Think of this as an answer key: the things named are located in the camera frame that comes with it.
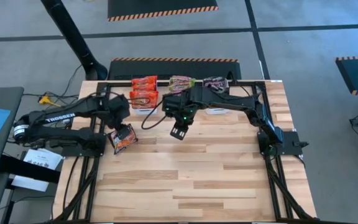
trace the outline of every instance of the red snack bag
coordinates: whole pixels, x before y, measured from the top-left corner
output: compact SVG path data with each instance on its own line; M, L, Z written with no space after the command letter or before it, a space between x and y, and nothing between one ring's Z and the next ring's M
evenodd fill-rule
M155 83L135 84L132 87L134 91L155 91Z
M152 75L152 76L148 76L148 77L144 77L144 78L134 78L132 79L132 86L137 85L137 84L155 84L157 82L157 76L156 75Z
M149 109L157 105L158 91L131 91L129 97L132 100L132 108Z

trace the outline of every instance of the orange snack bag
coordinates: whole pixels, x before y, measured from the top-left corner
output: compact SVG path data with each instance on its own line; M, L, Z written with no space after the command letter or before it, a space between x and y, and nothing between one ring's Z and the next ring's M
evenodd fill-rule
M134 91L155 91L155 83L135 84L132 87Z
M158 91L131 91L129 97L131 99L140 98L132 100L132 108L134 109L154 108L157 105Z
M138 85L138 84L155 84L157 82L157 76L156 75L152 75L152 76L148 76L148 77L144 77L144 78L134 78L132 79L132 86L134 85Z

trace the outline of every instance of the wooden tabletop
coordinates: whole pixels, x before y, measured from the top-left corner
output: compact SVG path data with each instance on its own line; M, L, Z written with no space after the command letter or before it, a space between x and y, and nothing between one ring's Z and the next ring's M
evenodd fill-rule
M293 129L283 83L265 83L274 124L284 131ZM97 84L83 82L80 97L95 92ZM112 88L127 97L130 90L130 87ZM161 98L167 87L159 87L158 91ZM239 87L231 87L230 93L246 96ZM153 125L162 116L159 108L145 126ZM138 143L118 155L114 155L110 142L106 143L99 163L92 222L275 220L265 163L259 154L258 128L249 124L244 113L228 111L207 115L205 111L198 111L183 141L170 135L174 119L167 118L155 128L143 130L140 124L144 117L131 109L131 116L124 120L134 127ZM73 129L89 125L90 119L75 118ZM111 130L106 128L105 133L109 132ZM55 216L62 212L73 161L74 158L66 158L63 163L53 206ZM74 169L67 204L78 189L82 161L80 158ZM289 191L305 211L315 217L303 164L293 156L282 156L282 161ZM282 195L277 191L285 217ZM84 201L80 217L85 214Z

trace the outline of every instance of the white paper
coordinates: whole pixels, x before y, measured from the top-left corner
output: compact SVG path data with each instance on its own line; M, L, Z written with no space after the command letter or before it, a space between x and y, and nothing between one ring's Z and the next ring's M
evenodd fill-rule
M51 152L47 149L29 149L27 154L24 157L24 161L43 166L49 169L55 170L59 162L61 161L62 156ZM48 182L41 180L34 180L28 177L15 176L13 179L12 185L16 187L24 187L27 189L38 190L45 192L48 187Z

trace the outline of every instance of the wooden table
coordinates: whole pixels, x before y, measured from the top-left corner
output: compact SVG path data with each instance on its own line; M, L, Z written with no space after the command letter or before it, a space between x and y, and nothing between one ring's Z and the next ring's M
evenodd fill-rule
M83 82L80 98L96 91L98 82ZM282 82L265 81L273 122L283 130L293 129ZM129 97L129 87L112 91ZM167 87L159 87L161 93ZM232 95L246 96L239 87ZM163 116L161 108L145 126ZM244 113L196 114L183 141L170 136L174 120L166 119L151 130L140 124L144 116L131 116L139 142L118 155L107 141L99 163L92 222L250 222L274 221L272 199L264 160L256 133ZM75 118L73 129L90 125L90 119ZM63 195L74 158L63 163L53 213L62 212ZM303 164L294 156L282 156L289 191L310 215L313 201ZM68 188L67 203L78 189L82 158L77 162ZM282 217L285 209L277 189ZM81 204L80 218L85 214Z

